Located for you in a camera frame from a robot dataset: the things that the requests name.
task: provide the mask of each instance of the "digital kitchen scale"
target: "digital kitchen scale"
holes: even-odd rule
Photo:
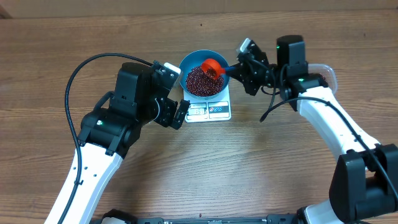
[[[191,103],[185,117],[187,123],[228,121],[231,119],[228,85],[216,97],[209,100],[194,98],[184,90],[184,100],[189,100]]]
[[[209,122],[209,121],[228,121],[231,119],[231,101],[229,99],[229,76],[222,75],[224,85],[222,91],[213,96],[195,96],[187,90],[187,75],[193,68],[200,66],[206,59],[216,60],[223,68],[228,67],[228,63],[219,53],[212,50],[197,50],[188,54],[180,64],[182,79],[180,81],[183,88],[184,100],[189,100],[191,105],[185,117],[187,123]]]

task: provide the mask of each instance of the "red beans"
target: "red beans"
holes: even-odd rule
[[[216,71],[214,69],[209,68],[206,72],[206,75],[212,79],[216,77]]]
[[[214,80],[208,77],[200,66],[197,66],[188,73],[186,84],[187,90],[195,96],[213,96],[222,91],[224,78],[220,76]]]

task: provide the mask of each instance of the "wooden table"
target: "wooden table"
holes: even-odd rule
[[[73,158],[65,86],[94,54],[178,65],[194,50],[211,49],[232,64],[236,46],[250,37],[276,62],[276,38],[301,34],[307,60],[335,69],[336,97],[346,111],[389,144],[398,143],[397,30],[396,10],[0,20],[0,222],[46,219]],[[125,61],[102,58],[78,74],[70,97],[77,128],[114,89]],[[184,124],[179,131],[145,126],[95,217],[112,208],[138,217],[258,217],[328,198],[335,160],[311,125],[289,106],[260,123],[271,98],[249,96],[236,81],[230,93],[231,121]]]

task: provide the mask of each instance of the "black cable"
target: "black cable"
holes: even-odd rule
[[[276,77],[274,75],[274,72],[271,69],[269,69],[266,65],[264,65],[263,63],[261,63],[261,62],[259,62],[257,60],[254,60],[253,58],[249,58],[248,60],[250,62],[254,62],[254,63],[260,65],[260,67],[262,67],[262,68],[265,68],[269,72],[269,75],[274,80],[274,90],[272,92],[271,102],[269,103],[269,106],[268,106],[268,109],[271,109],[272,105],[274,104],[274,100],[275,100],[275,96],[276,96]]]
[[[272,96],[272,93],[268,93],[268,92],[266,92],[266,91],[264,90],[264,86],[261,87],[261,91],[263,92],[263,94],[267,94],[267,95]]]
[[[79,66],[77,66],[77,68],[75,69],[75,71],[72,73],[72,75],[69,78],[68,84],[67,84],[67,89],[65,90],[65,112],[67,114],[67,120],[68,120],[68,124],[69,124],[69,128],[70,131],[72,132],[72,137],[73,137],[73,141],[75,142],[75,146],[76,146],[76,153],[77,153],[77,175],[76,175],[76,181],[75,181],[75,185],[73,186],[72,192],[70,194],[69,200],[67,205],[65,206],[65,209],[62,212],[62,215],[58,221],[58,224],[62,224],[63,220],[65,219],[70,205],[72,204],[73,198],[75,197],[76,191],[77,191],[77,187],[80,184],[80,177],[81,177],[81,149],[80,149],[80,145],[79,145],[79,141],[76,135],[76,131],[75,131],[75,127],[73,126],[72,123],[72,119],[70,117],[70,112],[69,112],[69,91],[70,91],[70,86],[72,85],[72,81],[75,78],[76,74],[79,72],[79,70],[81,68],[83,68],[83,66],[85,66],[88,62],[95,60],[97,58],[100,57],[108,57],[108,56],[114,56],[114,57],[123,57],[123,58],[128,58],[131,60],[135,60],[141,63],[144,63],[148,66],[152,66],[153,64],[143,60],[143,59],[139,59],[130,55],[125,55],[125,54],[120,54],[120,53],[103,53],[103,54],[98,54],[98,55],[94,55],[92,57],[90,57],[89,59],[86,59],[84,62],[82,62]]]
[[[301,97],[297,97],[297,98],[293,98],[293,99],[289,99],[289,100],[285,100],[282,101],[278,104],[276,104],[275,106],[273,106],[271,109],[268,109],[262,116],[260,119],[260,122],[263,122],[265,120],[265,118],[268,116],[268,114],[273,111],[274,109],[278,108],[279,106],[282,106],[286,103],[292,102],[292,101],[297,101],[297,100],[313,100],[313,101],[318,101],[321,103],[326,104],[327,106],[329,106],[330,108],[332,108],[334,111],[336,111],[336,113],[340,116],[341,120],[343,120],[343,122],[345,123],[345,125],[347,125],[347,128],[351,131],[351,133],[353,133],[353,135],[355,136],[356,140],[362,145],[362,147],[366,150],[366,152],[368,152],[368,154],[370,155],[370,157],[372,158],[372,160],[376,163],[377,167],[379,168],[379,170],[381,171],[382,176],[384,177],[384,179],[386,180],[388,186],[392,189],[393,193],[394,193],[394,197],[396,200],[396,203],[398,203],[398,193],[396,188],[394,187],[394,185],[391,182],[391,179],[388,177],[386,170],[384,170],[383,166],[381,165],[379,159],[377,159],[377,157],[372,153],[372,151],[370,150],[370,148],[368,148],[368,146],[365,144],[365,142],[362,140],[361,136],[354,130],[354,128],[352,127],[352,125],[349,123],[349,121],[344,117],[343,113],[336,108],[332,103],[330,103],[330,101],[325,101],[319,98],[315,98],[315,97],[307,97],[307,96],[301,96]]]
[[[250,69],[250,72],[254,75],[253,66],[252,66],[248,61],[245,61],[245,62],[247,63],[247,65],[248,65],[248,67],[249,67],[249,69]]]
[[[282,66],[280,73],[279,73],[279,82],[280,82],[281,86],[284,85],[284,71],[285,71],[286,67],[287,67],[287,64],[284,64],[284,66]]]

